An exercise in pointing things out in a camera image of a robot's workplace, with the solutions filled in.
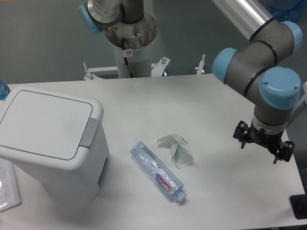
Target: white table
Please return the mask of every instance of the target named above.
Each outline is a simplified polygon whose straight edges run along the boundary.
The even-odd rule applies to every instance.
[[[266,149],[232,138],[250,124],[253,104],[213,75],[35,83],[98,99],[111,161],[98,197],[43,187],[16,168],[23,204],[0,213],[1,230],[234,230],[306,224],[289,196],[303,194],[292,157],[277,162]],[[194,164],[177,169],[156,140],[177,133]],[[171,203],[130,155],[143,141],[185,184],[183,205]]]

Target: gray wall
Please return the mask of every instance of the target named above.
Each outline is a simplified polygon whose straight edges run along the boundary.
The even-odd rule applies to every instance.
[[[88,67],[115,66],[112,47],[103,34],[91,34],[78,6],[85,0],[0,2],[0,80],[6,83],[75,81]],[[171,75],[193,74],[203,53],[211,72],[215,56],[225,47],[243,49],[247,40],[208,0],[145,0],[159,33],[152,62],[171,59]],[[300,22],[307,35],[307,17]],[[299,50],[283,64],[307,81]]]

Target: crumpled plastic bag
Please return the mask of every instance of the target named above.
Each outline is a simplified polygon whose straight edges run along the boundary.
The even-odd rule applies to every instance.
[[[181,168],[187,164],[191,164],[193,156],[187,146],[187,142],[177,134],[167,135],[157,140],[158,144],[170,146],[172,153],[172,162],[177,168]]]

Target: plastic water bottle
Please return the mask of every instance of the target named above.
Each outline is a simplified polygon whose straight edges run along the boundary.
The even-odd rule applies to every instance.
[[[130,153],[169,198],[178,202],[183,201],[187,195],[182,189],[183,183],[143,142],[137,143]]]

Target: bottle label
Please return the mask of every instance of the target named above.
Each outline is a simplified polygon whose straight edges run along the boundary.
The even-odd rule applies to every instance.
[[[158,182],[158,184],[164,189],[164,191],[166,191],[167,193],[171,193],[173,191],[172,186],[159,173],[156,173],[155,179]]]

